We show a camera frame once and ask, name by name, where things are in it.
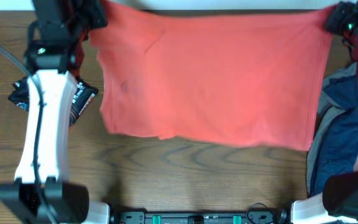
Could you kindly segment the orange red soccer t-shirt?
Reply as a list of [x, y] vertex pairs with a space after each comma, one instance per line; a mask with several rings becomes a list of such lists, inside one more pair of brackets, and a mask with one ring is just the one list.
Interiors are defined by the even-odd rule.
[[178, 17], [103, 3], [90, 32], [111, 134], [307, 151], [331, 47], [332, 7]]

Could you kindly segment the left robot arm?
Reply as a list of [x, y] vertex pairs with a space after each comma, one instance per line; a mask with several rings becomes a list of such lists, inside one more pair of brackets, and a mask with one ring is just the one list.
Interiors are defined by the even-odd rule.
[[0, 184], [0, 201], [23, 223], [109, 223], [109, 205], [93, 202], [70, 182], [70, 109], [83, 62], [82, 42], [107, 25], [98, 0], [33, 1], [23, 69], [29, 88], [24, 150], [14, 180]]

